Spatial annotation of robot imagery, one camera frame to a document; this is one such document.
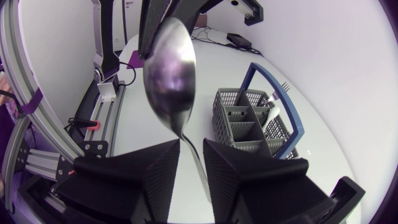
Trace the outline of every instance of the blue handle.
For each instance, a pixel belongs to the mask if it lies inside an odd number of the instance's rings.
[[[268,72],[263,66],[254,62],[250,64],[248,72],[244,77],[241,90],[243,91],[248,90],[251,80],[253,79],[253,76],[256,71],[259,71],[261,75],[268,80],[268,82],[271,84],[271,86],[278,94],[282,104],[285,107],[287,115],[289,116],[290,123],[292,124],[293,127],[293,133],[290,135],[287,142],[285,142],[285,144],[282,146],[282,149],[280,149],[279,152],[275,155],[275,158],[277,159],[285,159],[286,156],[293,151],[293,148],[303,136],[304,134],[303,124],[301,123],[301,119],[299,117],[299,114],[297,113],[296,108],[292,103],[292,100],[289,98],[289,96],[282,88],[282,86],[279,84],[279,82],[275,79],[275,77],[273,77],[271,73]]]

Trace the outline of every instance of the spoon handle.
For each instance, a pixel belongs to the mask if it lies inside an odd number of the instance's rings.
[[[182,134],[182,140],[191,149],[193,160],[195,161],[195,165],[197,166],[197,169],[198,169],[198,173],[199,173],[199,176],[200,176],[201,184],[203,186],[203,189],[205,190],[205,194],[206,194],[207,200],[211,203],[209,183],[207,181],[205,170],[204,170],[204,168],[203,168],[203,166],[202,166],[202,164],[200,162],[198,151],[195,149],[195,146],[192,144],[192,142],[189,140],[189,138],[186,137],[186,135]]]

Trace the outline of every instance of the purple strap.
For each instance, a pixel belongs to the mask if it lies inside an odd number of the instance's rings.
[[[36,108],[39,106],[40,101],[42,100],[42,98],[43,98],[43,93],[40,90],[40,88],[38,88],[36,90],[36,92],[33,94],[33,97],[30,100],[30,102],[28,104],[26,104],[26,105],[21,106],[22,111],[25,114],[33,113],[36,110]]]

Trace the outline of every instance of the white table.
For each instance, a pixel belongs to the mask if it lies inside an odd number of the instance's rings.
[[[211,40],[227,43],[226,34],[215,30],[208,34]],[[251,62],[257,62],[266,68],[280,82],[289,82],[266,59],[227,47],[193,41],[197,57],[197,92],[191,118],[185,134],[196,145],[203,158],[203,138],[214,140],[211,124],[213,101],[218,88],[239,88]],[[138,36],[133,37],[120,55],[120,61],[128,62],[134,50],[138,49]],[[149,106],[144,91],[142,68],[136,69],[135,83],[127,87],[116,135],[115,156],[145,147],[177,139],[164,127]],[[130,82],[132,70],[121,65],[119,79]],[[250,88],[264,90],[269,95],[273,92],[270,84],[260,74],[255,74]],[[309,161],[307,172],[314,183],[324,193],[330,195],[338,179],[353,174],[338,143],[318,113],[304,96],[290,84],[288,92],[302,120],[305,134],[297,144],[300,157]],[[283,108],[280,101],[276,105]],[[281,118],[287,123],[289,119],[282,110]],[[360,223],[361,207],[347,219],[348,223]],[[181,142],[181,153],[177,167],[169,222],[173,223],[211,223],[214,222],[213,209],[207,201],[188,146]]]

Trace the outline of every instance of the spoon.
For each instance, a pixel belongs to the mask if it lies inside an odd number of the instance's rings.
[[[280,108],[275,106],[273,107],[271,110],[269,110],[268,112],[268,117],[267,117],[267,121],[265,122],[265,124],[262,126],[262,132],[265,132],[267,129],[268,124],[274,119],[276,118],[276,116],[278,116],[280,112]]]
[[[199,154],[184,135],[195,99],[196,58],[184,24],[169,17],[157,31],[144,62],[144,86],[148,102],[164,126],[188,144],[210,202],[210,190]]]

